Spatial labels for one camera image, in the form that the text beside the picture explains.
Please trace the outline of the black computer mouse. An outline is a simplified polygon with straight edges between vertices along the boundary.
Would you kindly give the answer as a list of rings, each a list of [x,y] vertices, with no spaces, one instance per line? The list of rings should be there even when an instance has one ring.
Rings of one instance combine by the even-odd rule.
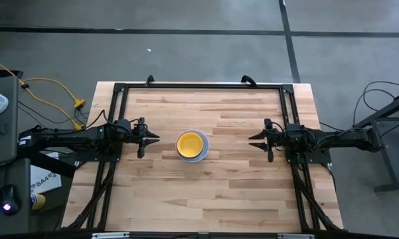
[[[3,214],[11,216],[21,209],[21,200],[15,185],[5,185],[0,188],[0,210]]]

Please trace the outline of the black aluminium table frame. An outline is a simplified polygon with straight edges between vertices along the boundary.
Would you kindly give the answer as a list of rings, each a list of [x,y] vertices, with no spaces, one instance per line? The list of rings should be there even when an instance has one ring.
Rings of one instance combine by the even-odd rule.
[[[264,119],[291,119],[279,91],[265,88],[132,88],[125,116],[145,118],[160,140],[137,158],[124,145],[116,165],[106,230],[179,232],[299,232],[291,167],[281,151],[274,161],[251,146]],[[182,160],[175,149],[183,132],[209,140],[201,161]]]

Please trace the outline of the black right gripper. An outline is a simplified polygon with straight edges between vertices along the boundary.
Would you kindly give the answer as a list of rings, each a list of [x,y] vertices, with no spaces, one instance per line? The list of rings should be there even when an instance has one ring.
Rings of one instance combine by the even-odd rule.
[[[264,119],[264,129],[249,139],[265,139],[266,142],[261,143],[250,143],[251,146],[257,147],[264,152],[267,152],[267,159],[269,163],[274,161],[274,154],[272,149],[284,145],[285,133],[283,130],[279,131],[274,125],[278,126],[278,123],[273,122],[269,118]]]

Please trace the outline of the yellow plastic bowl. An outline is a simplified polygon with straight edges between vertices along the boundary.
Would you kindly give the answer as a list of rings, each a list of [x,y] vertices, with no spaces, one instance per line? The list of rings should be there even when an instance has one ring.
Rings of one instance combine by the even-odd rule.
[[[204,147],[202,137],[195,132],[186,132],[177,140],[177,151],[186,158],[199,156]]]

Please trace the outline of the yellow and white bottle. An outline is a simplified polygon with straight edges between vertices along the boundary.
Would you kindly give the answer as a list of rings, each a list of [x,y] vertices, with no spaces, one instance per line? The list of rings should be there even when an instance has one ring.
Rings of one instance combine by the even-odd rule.
[[[31,193],[31,209],[39,210],[41,209],[46,202],[46,198],[42,194]]]

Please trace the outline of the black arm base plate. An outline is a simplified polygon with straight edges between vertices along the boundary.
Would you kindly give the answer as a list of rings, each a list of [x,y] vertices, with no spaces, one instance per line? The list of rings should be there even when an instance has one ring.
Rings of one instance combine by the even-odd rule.
[[[314,149],[314,141],[305,138],[290,139],[284,145],[287,159],[290,163],[318,163],[331,162],[329,152],[323,149]]]
[[[77,154],[77,159],[109,163],[120,160],[122,143],[110,137],[108,127],[91,127],[80,135],[84,141],[72,148]]]

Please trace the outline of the large white bowl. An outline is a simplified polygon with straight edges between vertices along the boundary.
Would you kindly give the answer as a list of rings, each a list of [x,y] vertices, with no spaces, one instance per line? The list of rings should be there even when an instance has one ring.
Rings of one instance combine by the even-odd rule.
[[[199,135],[202,137],[202,140],[203,140],[203,142],[204,142],[203,150],[202,150],[202,152],[200,153],[199,156],[196,156],[196,157],[193,157],[193,158],[186,158],[186,157],[183,157],[183,156],[180,155],[180,154],[178,153],[178,151],[177,151],[177,140],[176,140],[175,149],[176,149],[176,151],[177,151],[177,155],[178,155],[182,160],[184,160],[184,161],[186,161],[186,162],[189,162],[189,163],[196,163],[196,162],[199,162],[199,161],[203,160],[203,159],[208,155],[208,152],[209,152],[209,149],[210,149],[210,143],[209,143],[208,137],[207,137],[203,132],[201,132],[201,131],[199,131],[199,130],[195,130],[195,129],[187,130],[187,131],[183,132],[182,134],[184,134],[184,133],[186,133],[186,132],[195,132],[195,133],[199,134]]]

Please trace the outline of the silver aluminium bar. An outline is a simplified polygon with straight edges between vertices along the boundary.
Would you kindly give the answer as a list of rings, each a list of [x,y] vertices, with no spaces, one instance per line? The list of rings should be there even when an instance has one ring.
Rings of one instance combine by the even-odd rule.
[[[129,236],[129,232],[101,232],[94,233],[91,239],[127,239]]]
[[[315,239],[313,234],[280,233],[277,239]]]

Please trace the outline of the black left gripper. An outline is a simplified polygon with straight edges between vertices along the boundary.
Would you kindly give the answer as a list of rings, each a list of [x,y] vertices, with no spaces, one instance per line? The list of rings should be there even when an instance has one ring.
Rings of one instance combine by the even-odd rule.
[[[140,117],[129,121],[131,123],[131,131],[120,129],[114,124],[116,128],[116,138],[123,143],[138,144],[137,157],[142,159],[145,155],[145,147],[159,141],[159,139],[148,138],[159,138],[159,136],[145,129],[145,118]]]

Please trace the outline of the white printed box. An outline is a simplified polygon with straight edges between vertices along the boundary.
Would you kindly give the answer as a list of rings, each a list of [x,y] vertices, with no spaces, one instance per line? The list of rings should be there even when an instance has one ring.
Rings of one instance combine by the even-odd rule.
[[[61,176],[31,165],[31,193],[41,194],[62,186]]]

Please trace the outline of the grey desk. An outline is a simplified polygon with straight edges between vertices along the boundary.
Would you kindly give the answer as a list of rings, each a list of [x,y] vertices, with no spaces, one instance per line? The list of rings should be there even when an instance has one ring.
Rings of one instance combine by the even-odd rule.
[[[21,200],[17,214],[7,216],[0,210],[0,235],[4,236],[29,231],[31,162],[17,159],[17,77],[0,73],[0,94],[9,101],[7,109],[0,114],[0,188],[15,185]]]

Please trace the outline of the black metal stand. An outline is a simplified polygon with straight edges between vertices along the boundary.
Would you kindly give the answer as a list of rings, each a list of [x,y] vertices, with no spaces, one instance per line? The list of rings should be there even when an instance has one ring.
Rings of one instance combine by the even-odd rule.
[[[376,132],[382,144],[380,154],[388,171],[390,182],[374,188],[376,193],[399,190],[399,96],[373,114],[354,122],[355,127],[369,127]]]

